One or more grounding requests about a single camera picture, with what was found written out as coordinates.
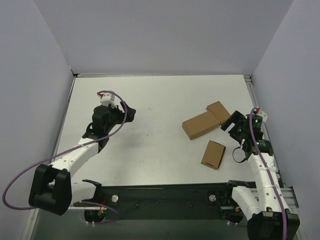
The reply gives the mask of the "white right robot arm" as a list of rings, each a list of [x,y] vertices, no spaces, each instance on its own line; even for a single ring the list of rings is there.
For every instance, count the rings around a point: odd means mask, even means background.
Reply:
[[[292,240],[300,226],[299,216],[286,203],[277,177],[272,144],[263,138],[267,115],[255,107],[250,114],[235,111],[221,129],[239,143],[254,176],[257,197],[245,182],[231,183],[231,199],[247,219],[250,240]]]

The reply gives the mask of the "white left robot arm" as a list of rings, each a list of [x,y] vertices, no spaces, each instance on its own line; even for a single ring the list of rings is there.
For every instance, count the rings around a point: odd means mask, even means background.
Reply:
[[[121,101],[122,110],[112,103],[94,108],[92,121],[76,146],[59,159],[40,164],[34,172],[28,198],[30,206],[56,215],[63,215],[73,203],[86,200],[90,205],[101,203],[103,194],[95,185],[80,187],[72,183],[75,173],[92,157],[100,153],[116,126],[131,123],[136,110]]]

